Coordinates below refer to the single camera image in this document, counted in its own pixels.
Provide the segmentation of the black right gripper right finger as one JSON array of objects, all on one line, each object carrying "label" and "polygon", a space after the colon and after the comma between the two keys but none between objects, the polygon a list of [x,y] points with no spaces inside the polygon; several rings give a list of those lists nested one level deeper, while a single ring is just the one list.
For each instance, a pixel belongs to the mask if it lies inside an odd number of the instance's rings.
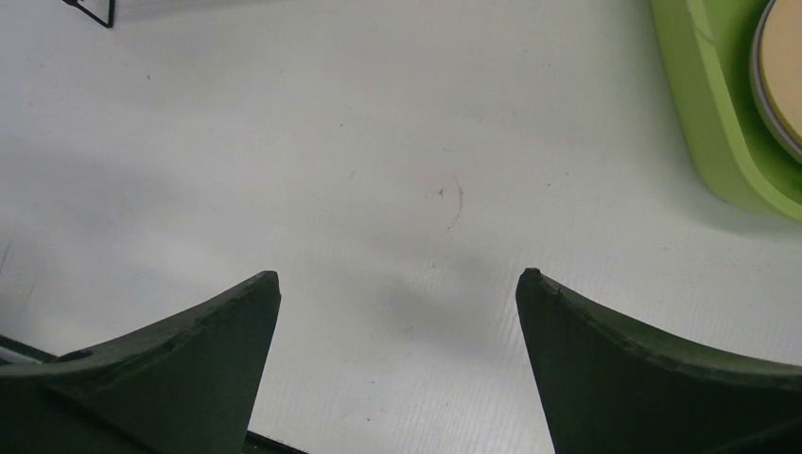
[{"label": "black right gripper right finger", "polygon": [[518,318],[558,453],[797,453],[801,370],[705,346],[537,269]]}]

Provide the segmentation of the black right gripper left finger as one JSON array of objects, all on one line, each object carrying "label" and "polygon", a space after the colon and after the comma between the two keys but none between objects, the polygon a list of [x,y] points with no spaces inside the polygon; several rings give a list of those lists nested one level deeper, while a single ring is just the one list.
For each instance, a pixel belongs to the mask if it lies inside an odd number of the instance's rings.
[{"label": "black right gripper left finger", "polygon": [[262,271],[46,363],[1,364],[5,453],[240,453],[281,304]]}]

